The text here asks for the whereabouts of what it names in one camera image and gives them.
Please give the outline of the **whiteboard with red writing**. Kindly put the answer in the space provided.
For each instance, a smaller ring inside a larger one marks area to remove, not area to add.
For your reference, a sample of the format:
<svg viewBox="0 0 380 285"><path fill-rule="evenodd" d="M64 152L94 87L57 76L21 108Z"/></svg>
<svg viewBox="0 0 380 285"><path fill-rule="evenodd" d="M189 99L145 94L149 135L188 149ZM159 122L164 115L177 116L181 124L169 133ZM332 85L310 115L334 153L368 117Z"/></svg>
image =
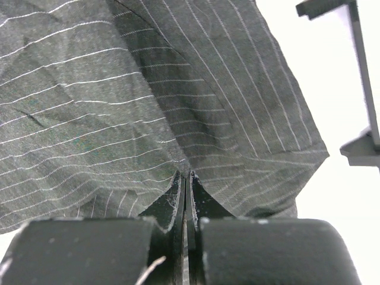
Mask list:
<svg viewBox="0 0 380 285"><path fill-rule="evenodd" d="M350 166L379 167L379 1L302 1L299 17L316 24L332 52L335 116L346 133L340 153Z"/></svg>

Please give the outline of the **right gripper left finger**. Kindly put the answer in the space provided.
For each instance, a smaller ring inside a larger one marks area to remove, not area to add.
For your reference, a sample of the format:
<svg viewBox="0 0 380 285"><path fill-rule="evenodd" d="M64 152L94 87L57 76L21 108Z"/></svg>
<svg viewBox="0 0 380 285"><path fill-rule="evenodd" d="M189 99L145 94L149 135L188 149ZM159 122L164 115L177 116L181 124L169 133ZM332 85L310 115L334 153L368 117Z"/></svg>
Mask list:
<svg viewBox="0 0 380 285"><path fill-rule="evenodd" d="M24 225L2 284L182 284L185 178L136 218L52 218Z"/></svg>

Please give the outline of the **black pinstriped long sleeve shirt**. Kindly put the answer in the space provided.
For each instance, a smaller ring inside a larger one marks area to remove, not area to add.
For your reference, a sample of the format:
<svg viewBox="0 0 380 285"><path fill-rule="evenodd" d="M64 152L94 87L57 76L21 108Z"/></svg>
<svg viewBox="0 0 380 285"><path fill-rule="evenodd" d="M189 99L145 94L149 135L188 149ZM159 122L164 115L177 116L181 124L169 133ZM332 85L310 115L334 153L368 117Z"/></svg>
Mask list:
<svg viewBox="0 0 380 285"><path fill-rule="evenodd" d="M193 174L296 217L328 157L255 1L2 1L1 232L134 217Z"/></svg>

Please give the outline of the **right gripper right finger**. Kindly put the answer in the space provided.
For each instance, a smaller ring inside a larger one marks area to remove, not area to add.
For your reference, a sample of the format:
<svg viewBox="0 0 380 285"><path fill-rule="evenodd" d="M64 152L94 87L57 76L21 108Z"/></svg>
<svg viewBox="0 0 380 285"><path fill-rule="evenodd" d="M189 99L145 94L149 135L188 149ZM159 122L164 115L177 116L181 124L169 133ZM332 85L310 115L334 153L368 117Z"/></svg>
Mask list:
<svg viewBox="0 0 380 285"><path fill-rule="evenodd" d="M186 184L190 284L359 284L346 244L328 222L235 217L201 185Z"/></svg>

